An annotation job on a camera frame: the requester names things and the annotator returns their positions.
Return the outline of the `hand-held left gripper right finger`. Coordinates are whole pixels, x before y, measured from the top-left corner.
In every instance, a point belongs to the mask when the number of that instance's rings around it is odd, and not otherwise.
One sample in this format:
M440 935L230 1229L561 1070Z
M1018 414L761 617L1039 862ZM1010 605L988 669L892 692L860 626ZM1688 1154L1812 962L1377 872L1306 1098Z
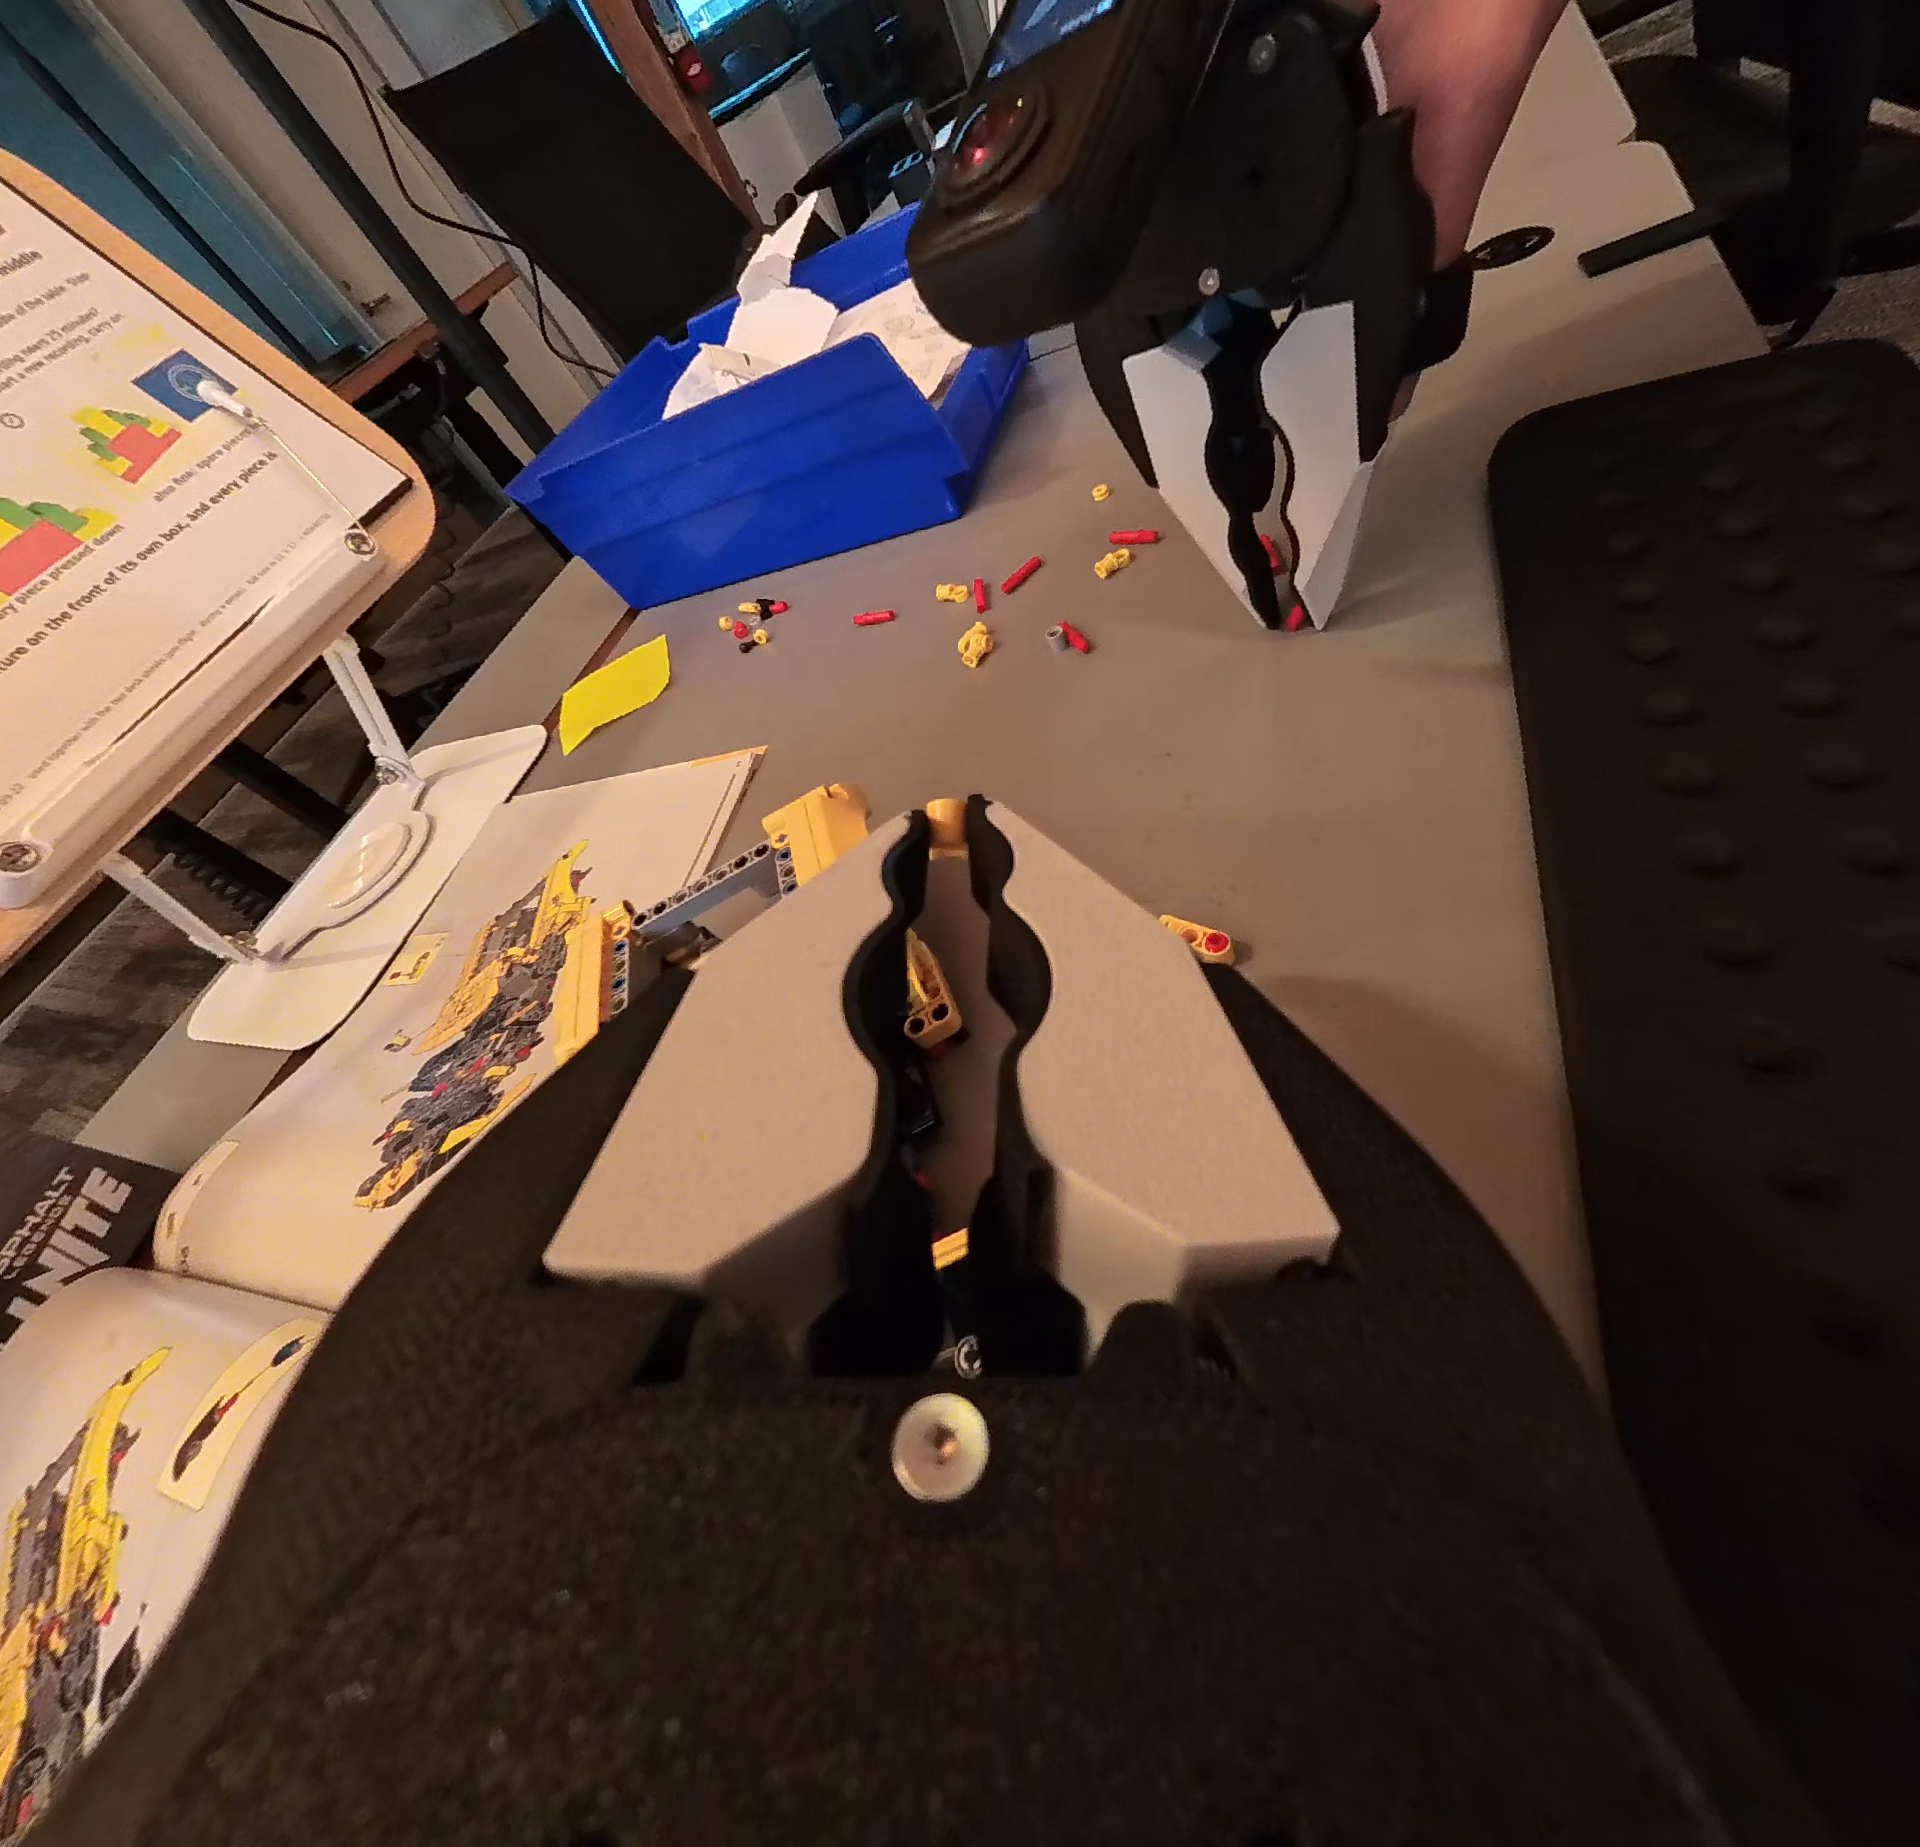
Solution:
M988 985L1012 1024L972 1210L993 1377L1074 1376L1129 1307L1334 1255L1337 1219L1187 941L1006 804L967 804Z

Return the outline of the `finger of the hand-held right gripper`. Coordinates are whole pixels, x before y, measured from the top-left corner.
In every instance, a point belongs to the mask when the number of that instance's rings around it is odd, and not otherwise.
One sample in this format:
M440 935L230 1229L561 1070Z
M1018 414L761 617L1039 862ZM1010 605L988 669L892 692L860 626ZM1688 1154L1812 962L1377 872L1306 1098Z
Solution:
M1375 461L1363 457L1357 305L1295 311L1259 366L1276 488L1258 517L1306 626L1325 628L1346 587Z
M1244 523L1253 535L1259 573L1248 581L1231 549L1235 515L1209 474L1212 395L1209 371L1219 358L1216 342L1163 342L1123 363L1128 395L1141 420L1149 472L1166 513L1179 523L1202 558L1217 571L1231 594L1266 631L1280 628L1280 435L1259 420L1255 450L1268 462L1268 484L1255 491Z

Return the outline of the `person's right forearm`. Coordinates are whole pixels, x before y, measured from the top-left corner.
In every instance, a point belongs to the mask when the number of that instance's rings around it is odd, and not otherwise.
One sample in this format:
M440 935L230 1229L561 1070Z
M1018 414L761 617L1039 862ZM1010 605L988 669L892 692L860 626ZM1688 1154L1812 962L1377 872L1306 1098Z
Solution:
M1467 248L1523 85L1570 0L1375 2L1389 102L1413 113L1413 170L1431 204L1443 270Z

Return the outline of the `grey desk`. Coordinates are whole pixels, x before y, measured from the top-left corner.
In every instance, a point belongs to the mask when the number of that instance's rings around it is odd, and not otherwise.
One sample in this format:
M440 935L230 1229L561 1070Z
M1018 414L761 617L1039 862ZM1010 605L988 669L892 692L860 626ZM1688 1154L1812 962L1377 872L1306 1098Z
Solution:
M1209 919L1249 978L1437 1160L1600 1379L1586 1223L1544 951L1512 686L1486 526L1505 431L1566 398L1731 360L1764 338L1711 242L1592 279L1579 251L1684 208L1583 16L1544 45L1478 234L1550 244L1474 282L1471 334L1379 455L1353 571L1321 632L1268 634L1183 535L1067 611L1094 642L1012 636L979 669L936 615L852 631L821 595L740 657L708 601L628 617L563 568L436 727L463 739L549 708L624 634L670 639L664 697L549 752L532 786L764 746L736 830L817 783L876 819L933 798L1010 804L1153 912ZM1163 521L1063 337L1043 337L969 519Z

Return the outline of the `scattered small brick pieces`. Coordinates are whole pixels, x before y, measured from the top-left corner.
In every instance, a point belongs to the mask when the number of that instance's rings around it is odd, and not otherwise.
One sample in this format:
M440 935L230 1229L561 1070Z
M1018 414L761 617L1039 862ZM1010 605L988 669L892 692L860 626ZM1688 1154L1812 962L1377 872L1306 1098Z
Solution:
M922 611L936 615L958 663L979 669L1012 636L1036 636L1053 654L1088 655L1094 642L1075 626L1070 607L1092 585L1134 573L1141 558L1173 538L1173 523L1092 528L1074 517L1039 544L1033 521L1012 538L988 533L978 519L919 530L911 535L847 546L821 561L770 571L772 590L729 595L718 631L740 654L770 647L788 622L792 595L821 595L827 615L852 631L898 626Z

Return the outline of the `open instruction booklet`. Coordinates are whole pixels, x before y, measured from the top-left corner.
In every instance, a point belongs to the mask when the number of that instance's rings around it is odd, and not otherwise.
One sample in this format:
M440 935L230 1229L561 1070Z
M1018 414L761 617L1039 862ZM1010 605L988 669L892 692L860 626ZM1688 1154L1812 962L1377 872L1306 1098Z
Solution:
M325 1325L430 1189L633 999L756 752L492 812L353 1014L2 1355L4 1842L134 1692Z

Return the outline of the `crumpled white paper bags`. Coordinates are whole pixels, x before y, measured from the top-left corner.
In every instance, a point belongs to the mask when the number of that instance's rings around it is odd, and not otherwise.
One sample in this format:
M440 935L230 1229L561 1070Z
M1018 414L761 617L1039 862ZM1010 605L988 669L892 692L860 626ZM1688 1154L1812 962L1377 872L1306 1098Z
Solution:
M819 191L798 202L753 251L724 340L697 348L667 395L663 420L736 395L756 380L860 337L876 338L927 402L944 395L970 348L935 321L911 279L886 286L848 307L837 307L796 282L796 264L808 242L817 237L829 247L841 242L821 222L821 202Z

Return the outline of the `blue storage bin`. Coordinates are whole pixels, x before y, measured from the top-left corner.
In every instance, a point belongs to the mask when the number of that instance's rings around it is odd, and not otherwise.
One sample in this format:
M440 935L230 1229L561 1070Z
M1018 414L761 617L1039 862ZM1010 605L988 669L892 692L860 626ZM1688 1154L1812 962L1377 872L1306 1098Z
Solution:
M798 291L848 324L821 352L669 414L740 302L652 340L507 484L515 506L648 608L961 519L1027 372L1027 342L965 348L935 395L876 325L904 311L904 208L808 257Z

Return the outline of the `yellow paper note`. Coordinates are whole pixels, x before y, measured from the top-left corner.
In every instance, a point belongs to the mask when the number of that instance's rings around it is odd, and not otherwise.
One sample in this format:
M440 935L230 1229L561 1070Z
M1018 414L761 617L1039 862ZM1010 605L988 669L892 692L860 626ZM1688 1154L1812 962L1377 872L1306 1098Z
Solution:
M664 634L578 678L559 703L561 754L574 754L591 736L657 703L670 680L672 665Z

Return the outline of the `brown wooden pillar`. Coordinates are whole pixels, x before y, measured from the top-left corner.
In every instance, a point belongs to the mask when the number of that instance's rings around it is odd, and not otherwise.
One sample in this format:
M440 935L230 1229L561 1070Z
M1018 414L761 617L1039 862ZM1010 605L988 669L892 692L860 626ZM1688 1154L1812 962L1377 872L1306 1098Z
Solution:
M748 225L761 227L748 182L738 171L706 107L689 97L672 57L663 47L644 0L584 0L584 7L636 99L701 165L712 185L732 202Z

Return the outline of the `black perforated mat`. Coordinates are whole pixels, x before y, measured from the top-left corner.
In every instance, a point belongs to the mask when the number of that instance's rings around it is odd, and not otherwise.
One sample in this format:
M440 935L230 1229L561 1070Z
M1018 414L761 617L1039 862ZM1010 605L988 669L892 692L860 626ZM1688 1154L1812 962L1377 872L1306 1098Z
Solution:
M1915 363L1565 402L1486 493L1615 1422L1834 1834L1915 1842Z

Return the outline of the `toy car set box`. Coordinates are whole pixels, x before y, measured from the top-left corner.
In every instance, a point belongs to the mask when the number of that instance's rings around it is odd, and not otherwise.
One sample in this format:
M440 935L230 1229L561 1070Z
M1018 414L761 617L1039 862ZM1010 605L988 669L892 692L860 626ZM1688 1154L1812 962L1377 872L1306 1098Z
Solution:
M2 1341L68 1283L149 1252L181 1175L2 1122Z

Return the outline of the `black metal pole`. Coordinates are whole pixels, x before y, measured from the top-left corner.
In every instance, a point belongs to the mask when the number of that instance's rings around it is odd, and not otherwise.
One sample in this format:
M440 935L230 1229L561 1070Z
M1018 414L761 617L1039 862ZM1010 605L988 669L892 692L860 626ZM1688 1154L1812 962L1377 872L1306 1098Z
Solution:
M541 453L554 437L554 431L513 377L506 360L492 352L488 337L470 321L453 294L443 290L408 234L397 227L376 191L363 182L350 158L306 110L292 81L260 47L244 22L232 11L227 0L182 2L224 54L232 69L253 87L260 102L269 110L276 127L292 139L318 177L323 180L327 192L352 215L356 227L381 261L422 307L438 327L443 348L477 380L479 391L509 422L528 450Z

